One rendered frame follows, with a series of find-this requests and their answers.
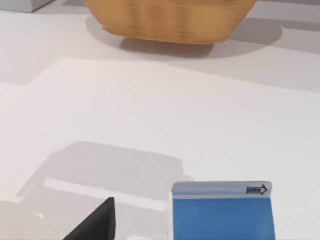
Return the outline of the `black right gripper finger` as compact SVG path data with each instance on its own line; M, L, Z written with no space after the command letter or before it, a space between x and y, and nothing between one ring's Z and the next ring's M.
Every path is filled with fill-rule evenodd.
M115 198L108 197L62 240L115 240Z

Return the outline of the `blue and white carton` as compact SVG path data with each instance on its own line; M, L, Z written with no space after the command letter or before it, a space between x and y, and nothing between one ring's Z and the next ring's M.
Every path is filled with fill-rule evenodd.
M178 181L167 240L276 240L270 181Z

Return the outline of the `woven wooden basket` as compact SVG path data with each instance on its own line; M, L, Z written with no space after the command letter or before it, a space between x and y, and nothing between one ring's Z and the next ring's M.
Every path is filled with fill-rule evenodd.
M110 34L179 44L227 40L257 0L84 0Z

